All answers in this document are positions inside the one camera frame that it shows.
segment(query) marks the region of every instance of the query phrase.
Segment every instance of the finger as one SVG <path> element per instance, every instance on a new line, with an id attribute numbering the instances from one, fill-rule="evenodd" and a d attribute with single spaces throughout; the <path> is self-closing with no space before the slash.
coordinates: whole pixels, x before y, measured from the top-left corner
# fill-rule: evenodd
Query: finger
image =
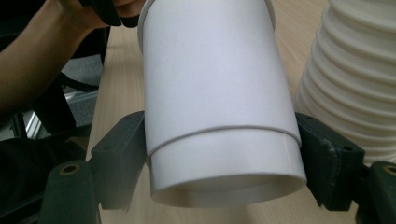
<path id="1" fill-rule="evenodd" d="M 138 0 L 114 0 L 114 6 L 120 7 L 124 5 L 128 5 L 134 2 L 137 2 Z"/>
<path id="2" fill-rule="evenodd" d="M 126 5 L 118 6 L 117 11 L 120 17 L 134 17 L 140 14 L 140 11 L 142 10 L 145 2 L 145 0 L 138 0 Z"/>

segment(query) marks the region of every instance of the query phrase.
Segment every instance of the white cylinder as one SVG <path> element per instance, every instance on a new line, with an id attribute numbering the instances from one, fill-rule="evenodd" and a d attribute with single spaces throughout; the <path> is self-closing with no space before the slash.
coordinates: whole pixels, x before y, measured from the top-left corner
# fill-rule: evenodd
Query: white cylinder
<path id="1" fill-rule="evenodd" d="M 270 2 L 147 1 L 139 22 L 151 196 L 218 207 L 305 185 Z"/>
<path id="2" fill-rule="evenodd" d="M 330 0 L 296 110 L 365 149 L 364 161 L 396 161 L 396 1 Z"/>

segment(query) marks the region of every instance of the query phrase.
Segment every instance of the hand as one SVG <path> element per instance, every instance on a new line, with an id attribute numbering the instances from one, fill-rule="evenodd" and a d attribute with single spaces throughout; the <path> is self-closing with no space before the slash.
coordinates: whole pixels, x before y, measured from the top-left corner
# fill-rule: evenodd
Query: hand
<path id="1" fill-rule="evenodd" d="M 83 7 L 78 0 L 48 0 L 56 4 L 71 24 L 78 29 L 93 30 L 107 27 L 92 7 Z M 114 5 L 120 17 L 129 18 L 137 16 L 146 0 L 114 0 Z"/>

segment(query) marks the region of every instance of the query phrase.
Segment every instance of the person's arm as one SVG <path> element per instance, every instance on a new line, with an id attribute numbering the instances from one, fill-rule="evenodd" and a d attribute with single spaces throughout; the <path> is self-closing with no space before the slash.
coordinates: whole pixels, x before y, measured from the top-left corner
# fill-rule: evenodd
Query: person's arm
<path id="1" fill-rule="evenodd" d="M 144 0 L 116 0 L 120 16 L 140 13 Z M 25 30 L 0 52 L 0 122 L 31 104 L 59 75 L 84 37 L 106 27 L 78 0 L 47 0 Z"/>

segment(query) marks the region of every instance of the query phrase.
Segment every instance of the light wood surface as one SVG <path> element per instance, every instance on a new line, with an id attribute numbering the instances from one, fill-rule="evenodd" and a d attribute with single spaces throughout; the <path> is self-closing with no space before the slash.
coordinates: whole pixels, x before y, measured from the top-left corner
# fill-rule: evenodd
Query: light wood surface
<path id="1" fill-rule="evenodd" d="M 290 94 L 297 90 L 325 0 L 273 0 L 276 41 Z M 112 27 L 89 143 L 96 143 L 124 116 L 144 110 L 143 61 L 136 29 Z M 287 197 L 248 206 L 219 209 L 177 208 L 157 204 L 149 195 L 149 169 L 144 168 L 129 211 L 101 211 L 103 223 L 355 223 L 349 212 L 319 208 L 308 188 Z"/>

